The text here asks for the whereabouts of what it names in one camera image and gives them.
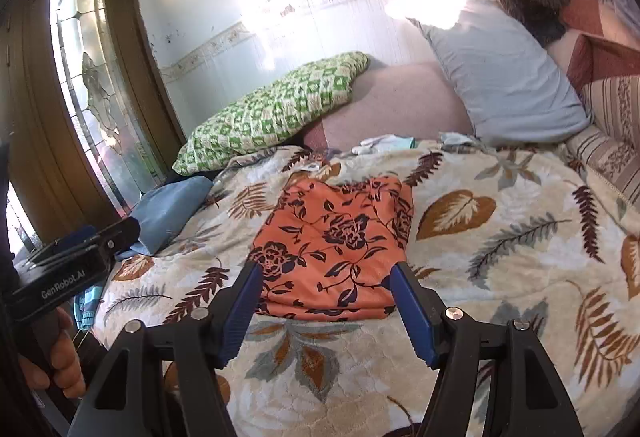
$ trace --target door frame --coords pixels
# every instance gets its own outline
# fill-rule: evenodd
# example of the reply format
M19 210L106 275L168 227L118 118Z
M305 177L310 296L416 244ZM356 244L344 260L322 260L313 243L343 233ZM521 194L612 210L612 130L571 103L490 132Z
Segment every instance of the door frame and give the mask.
M105 0L105 8L132 113L160 169L168 172L185 139L149 58L137 0ZM11 180L45 243L85 224L101 228L119 219L71 124L58 82L49 16L49 0L17 0L5 37L14 121Z

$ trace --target green patterned pillow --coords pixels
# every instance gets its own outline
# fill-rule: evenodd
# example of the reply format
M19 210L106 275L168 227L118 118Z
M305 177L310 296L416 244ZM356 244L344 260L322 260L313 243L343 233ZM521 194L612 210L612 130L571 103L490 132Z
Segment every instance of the green patterned pillow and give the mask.
M366 70L362 52L302 65L220 110L197 127L178 153L181 175L224 168L236 155L276 146L351 100L351 81Z

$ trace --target orange floral cloth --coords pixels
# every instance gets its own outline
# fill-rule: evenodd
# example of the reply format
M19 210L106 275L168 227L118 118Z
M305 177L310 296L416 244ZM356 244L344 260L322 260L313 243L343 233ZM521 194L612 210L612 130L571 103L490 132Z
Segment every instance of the orange floral cloth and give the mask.
M310 321L386 317L395 308L389 272L406 260L413 214L411 188L395 177L296 182L248 257L264 271L256 312Z

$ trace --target bed sheet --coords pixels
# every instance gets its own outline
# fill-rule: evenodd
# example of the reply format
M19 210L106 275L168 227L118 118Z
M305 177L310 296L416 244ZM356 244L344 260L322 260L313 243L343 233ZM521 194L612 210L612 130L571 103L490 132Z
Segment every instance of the bed sheet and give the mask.
M395 175L412 186L406 253L420 282L476 320L529 319L585 436L605 436L640 387L639 215L561 147L466 151L422 142L331 160L296 147L237 158L169 247L114 269L94 334L108 346L130 319L174 322L207 305L238 276L280 192L308 175L300 167L310 160L321 166L313 178L330 184ZM478 373L473 437L490 367ZM221 375L239 436L370 437L419 422L436 372L394 312L357 322L254 315Z

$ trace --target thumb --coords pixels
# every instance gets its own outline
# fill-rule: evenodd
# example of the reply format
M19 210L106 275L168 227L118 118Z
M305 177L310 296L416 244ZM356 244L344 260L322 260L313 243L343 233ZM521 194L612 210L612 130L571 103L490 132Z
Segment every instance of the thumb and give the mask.
M20 368L27 381L27 386L31 390L45 390L49 388L49 376L39 367L34 365L29 359L18 354Z

